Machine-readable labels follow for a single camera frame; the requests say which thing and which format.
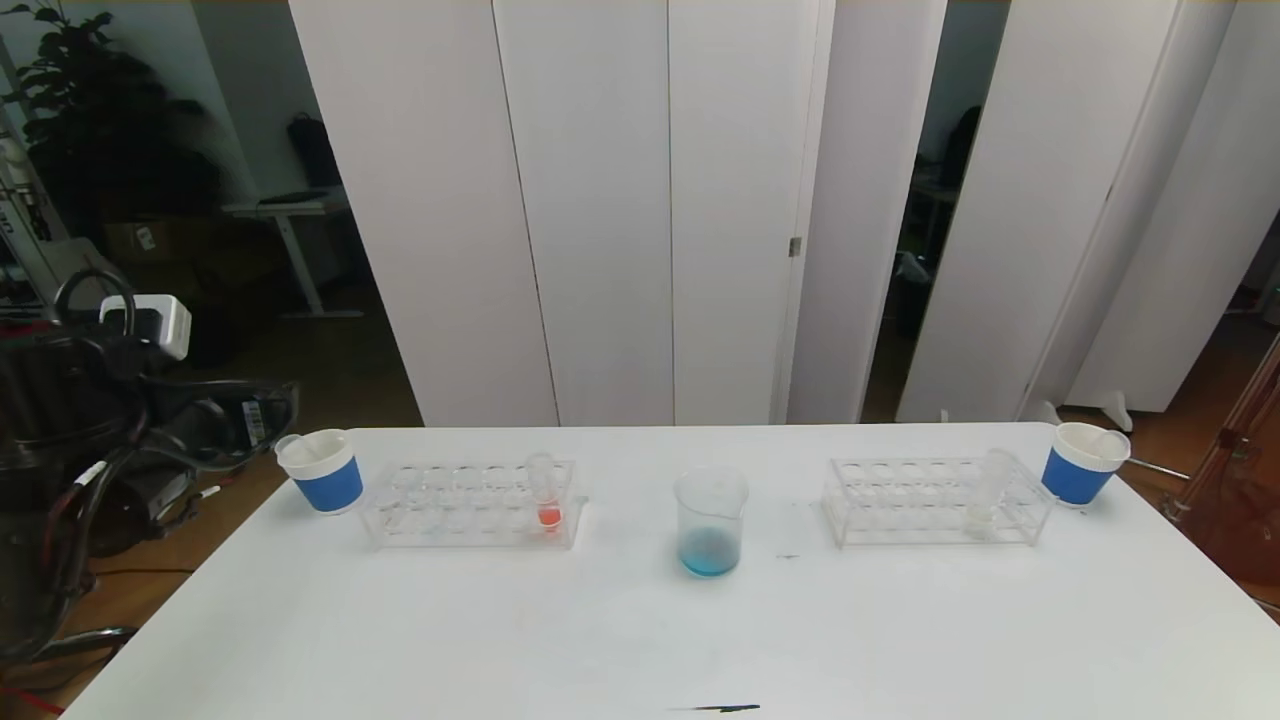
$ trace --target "test tube rack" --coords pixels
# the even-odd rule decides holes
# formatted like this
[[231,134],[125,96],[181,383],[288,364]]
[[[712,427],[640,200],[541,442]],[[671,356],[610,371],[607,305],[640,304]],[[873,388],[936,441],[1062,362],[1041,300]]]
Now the test tube rack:
[[1020,461],[986,521],[970,510],[982,457],[832,460],[822,509],[836,544],[1034,546],[1053,498]]
[[573,547],[586,503],[573,462],[553,461],[541,492],[527,475],[520,462],[390,465],[360,514],[379,547]]

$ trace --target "white panel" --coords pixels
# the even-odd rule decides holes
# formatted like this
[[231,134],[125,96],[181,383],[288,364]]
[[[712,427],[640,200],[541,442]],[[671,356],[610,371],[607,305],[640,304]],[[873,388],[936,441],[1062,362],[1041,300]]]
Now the white panel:
[[564,425],[669,425],[666,3],[495,0]]
[[809,111],[805,118],[804,160],[800,165],[800,195],[796,199],[794,237],[799,237],[800,251],[791,258],[787,269],[787,305],[782,316],[782,338],[778,341],[778,363],[773,370],[773,397],[769,423],[787,421],[791,400],[791,366],[795,361],[796,333],[800,325],[800,296],[804,292],[804,263],[809,245],[809,224],[813,220],[813,193],[818,178],[818,149],[822,138],[822,120],[827,108],[827,70],[831,60],[831,38],[836,27],[836,0],[819,0],[818,26],[813,46],[813,73],[809,76]]
[[1204,96],[1068,401],[1162,411],[1280,208],[1280,4],[1240,3]]
[[422,420],[556,424],[492,8],[291,8]]
[[1147,104],[1023,411],[1062,405],[1151,222],[1204,92],[1233,3],[1181,3]]
[[790,364],[780,356],[791,354],[787,241],[804,233],[797,223],[808,228],[805,149],[820,122],[810,91],[820,113],[831,37],[823,12],[819,0],[669,5],[677,424],[771,420]]
[[946,10],[836,6],[791,423],[858,419]]
[[1016,418],[1175,8],[1011,5],[900,421]]

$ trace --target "blue liquid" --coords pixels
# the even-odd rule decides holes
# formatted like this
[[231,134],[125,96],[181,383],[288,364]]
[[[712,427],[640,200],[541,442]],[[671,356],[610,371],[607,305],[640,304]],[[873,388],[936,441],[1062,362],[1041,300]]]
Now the blue liquid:
[[680,561],[695,575],[714,578],[737,566],[739,541],[717,528],[698,528],[680,538]]

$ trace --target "white stand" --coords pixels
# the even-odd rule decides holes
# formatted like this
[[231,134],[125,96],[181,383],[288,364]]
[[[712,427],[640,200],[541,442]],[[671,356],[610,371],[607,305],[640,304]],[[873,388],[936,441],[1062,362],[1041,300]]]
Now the white stand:
[[307,259],[302,255],[302,246],[298,245],[298,234],[293,229],[293,218],[289,215],[276,215],[275,227],[280,229],[280,240],[284,241],[284,249],[289,252],[289,264],[293,265],[293,274],[298,278],[298,286],[302,287],[302,295],[307,299],[308,313],[285,313],[280,318],[364,318],[365,314],[360,310],[325,310],[324,304],[320,301],[320,291],[316,288],[315,281],[311,278],[311,270],[307,268]]
[[1126,433],[1133,432],[1133,418],[1125,407],[1124,393],[1119,389],[1111,393],[1111,398],[1102,405],[1102,414],[1111,418],[1117,428]]
[[1048,423],[1051,425],[1061,425],[1062,418],[1057,414],[1057,407],[1050,401],[1043,401],[1039,407],[1030,413],[1030,420],[1036,423]]

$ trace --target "paper cup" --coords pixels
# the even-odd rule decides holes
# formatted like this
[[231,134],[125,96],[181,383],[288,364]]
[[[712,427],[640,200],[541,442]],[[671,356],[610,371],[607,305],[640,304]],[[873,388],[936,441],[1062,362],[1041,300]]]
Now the paper cup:
[[275,461],[293,478],[311,507],[325,515],[348,510],[365,489],[356,454],[343,430],[285,436],[275,443]]
[[1068,505],[1088,505],[1129,460],[1129,438],[1085,423],[1062,423],[1041,482]]

